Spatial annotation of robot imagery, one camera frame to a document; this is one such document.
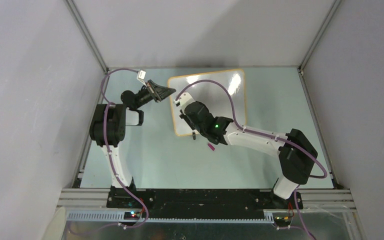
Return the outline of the yellow framed whiteboard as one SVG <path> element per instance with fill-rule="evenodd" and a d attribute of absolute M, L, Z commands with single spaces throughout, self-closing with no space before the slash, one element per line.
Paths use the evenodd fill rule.
<path fill-rule="evenodd" d="M 217 84 L 211 82 L 194 84 L 199 80 L 215 81 L 221 84 L 227 92 Z M 210 113 L 215 117 L 233 117 L 228 98 L 228 96 L 230 96 L 234 104 L 236 120 L 241 125 L 247 124 L 246 78 L 245 72 L 242 69 L 237 68 L 173 76 L 168 79 L 167 86 L 176 90 L 176 92 L 169 97 L 175 135 L 183 137 L 192 134 L 191 128 L 180 118 L 181 108 L 174 103 L 179 93 L 190 84 L 194 85 L 189 87 L 186 92 L 189 93 L 194 100 L 205 104 Z"/>

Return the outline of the magenta marker cap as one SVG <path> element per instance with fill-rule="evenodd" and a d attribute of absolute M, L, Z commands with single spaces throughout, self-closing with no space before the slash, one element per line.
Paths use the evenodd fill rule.
<path fill-rule="evenodd" d="M 207 146 L 208 146 L 212 151 L 215 150 L 215 147 L 214 147 L 211 143 L 208 143 Z"/>

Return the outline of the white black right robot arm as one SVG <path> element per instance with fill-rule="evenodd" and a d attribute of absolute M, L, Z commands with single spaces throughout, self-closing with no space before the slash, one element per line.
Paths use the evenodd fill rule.
<path fill-rule="evenodd" d="M 177 101 L 175 105 L 180 108 L 180 118 L 210 143 L 246 147 L 279 160 L 282 176 L 270 196 L 275 208 L 288 206 L 293 191 L 308 182 L 318 152 L 302 131 L 293 128 L 289 133 L 276 135 L 246 126 L 238 127 L 229 117 L 213 116 L 199 101 Z"/>

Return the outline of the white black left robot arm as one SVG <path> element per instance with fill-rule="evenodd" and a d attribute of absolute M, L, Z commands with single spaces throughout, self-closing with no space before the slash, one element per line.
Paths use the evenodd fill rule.
<path fill-rule="evenodd" d="M 144 112 L 140 107 L 151 101 L 159 103 L 175 92 L 174 88 L 148 80 L 137 93 L 131 90 L 122 92 L 121 103 L 100 103 L 95 107 L 89 136 L 104 153 L 110 170 L 111 186 L 116 189 L 127 188 L 118 198 L 125 208 L 133 208 L 138 202 L 138 194 L 130 190 L 135 186 L 134 177 L 121 153 L 126 127 L 139 127 L 143 124 Z"/>

